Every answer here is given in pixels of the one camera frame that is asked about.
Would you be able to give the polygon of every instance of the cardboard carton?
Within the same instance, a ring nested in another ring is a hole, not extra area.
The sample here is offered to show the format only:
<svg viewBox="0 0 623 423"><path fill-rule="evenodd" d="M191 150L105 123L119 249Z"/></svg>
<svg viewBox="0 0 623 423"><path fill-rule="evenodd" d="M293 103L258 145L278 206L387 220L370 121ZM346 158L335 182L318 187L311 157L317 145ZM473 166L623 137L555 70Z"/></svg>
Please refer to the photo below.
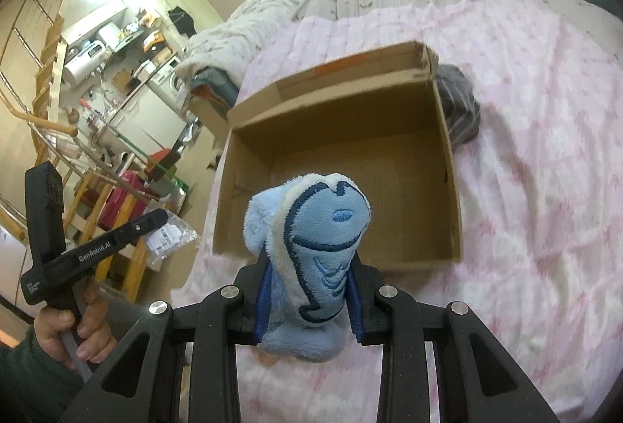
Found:
<svg viewBox="0 0 623 423"><path fill-rule="evenodd" d="M254 194L298 175L339 172L372 207L358 250L364 263L398 271L460 261L436 70L437 55L410 42L299 73L232 109L214 251L249 255L242 225Z"/></svg>

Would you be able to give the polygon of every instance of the human hand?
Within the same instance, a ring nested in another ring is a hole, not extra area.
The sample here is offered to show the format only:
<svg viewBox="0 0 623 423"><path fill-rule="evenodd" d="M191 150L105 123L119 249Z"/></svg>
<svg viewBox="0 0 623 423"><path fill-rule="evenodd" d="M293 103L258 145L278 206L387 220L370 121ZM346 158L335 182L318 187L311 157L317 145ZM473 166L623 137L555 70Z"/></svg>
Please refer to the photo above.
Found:
<svg viewBox="0 0 623 423"><path fill-rule="evenodd" d="M116 346L116 340L105 320L108 302L100 296L100 288L92 280L86 283L84 299L86 310L78 324L78 335L85 341L80 344L76 354L81 360L101 363ZM42 308L34 323L35 338L41 349L71 370L75 370L76 366L60 339L60 333L69 330L73 324L74 315L71 311L59 311L51 307Z"/></svg>

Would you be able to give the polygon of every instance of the dark green sleeve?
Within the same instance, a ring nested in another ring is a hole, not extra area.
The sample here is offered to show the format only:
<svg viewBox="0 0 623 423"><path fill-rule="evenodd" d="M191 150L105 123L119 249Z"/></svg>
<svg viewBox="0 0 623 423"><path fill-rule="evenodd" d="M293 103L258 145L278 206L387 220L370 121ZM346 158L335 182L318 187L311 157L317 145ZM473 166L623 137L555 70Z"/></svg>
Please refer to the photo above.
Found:
<svg viewBox="0 0 623 423"><path fill-rule="evenodd" d="M0 383L32 423L56 423L82 387L79 375L43 352L32 327L14 349L0 349Z"/></svg>

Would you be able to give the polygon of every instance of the pink floral blanket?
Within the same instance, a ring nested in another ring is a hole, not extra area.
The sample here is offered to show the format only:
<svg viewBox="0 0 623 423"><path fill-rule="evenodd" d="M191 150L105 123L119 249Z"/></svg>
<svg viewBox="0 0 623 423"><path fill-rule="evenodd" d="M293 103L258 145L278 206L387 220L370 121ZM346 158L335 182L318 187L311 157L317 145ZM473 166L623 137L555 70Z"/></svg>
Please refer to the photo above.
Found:
<svg viewBox="0 0 623 423"><path fill-rule="evenodd" d="M255 58L239 101L294 72L411 39L468 75L482 124L455 153L464 260L387 280L426 303L468 303L560 419L580 421L623 368L623 70L614 56L532 0L309 17ZM219 184L220 169L176 307L240 268L212 251ZM381 349L354 338L323 365L239 347L243 421L374 422L380 372ZM435 387L432 375L432 421Z"/></svg>

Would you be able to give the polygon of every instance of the embroidered eye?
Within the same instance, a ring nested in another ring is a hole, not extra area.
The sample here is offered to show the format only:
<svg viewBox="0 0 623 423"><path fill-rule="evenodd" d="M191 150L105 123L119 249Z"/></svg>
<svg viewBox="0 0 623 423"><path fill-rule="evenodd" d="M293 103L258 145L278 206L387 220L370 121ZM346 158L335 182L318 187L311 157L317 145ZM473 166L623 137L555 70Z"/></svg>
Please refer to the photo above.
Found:
<svg viewBox="0 0 623 423"><path fill-rule="evenodd" d="M337 223L348 221L353 216L353 211L348 208L339 208L333 212L333 220Z"/></svg>

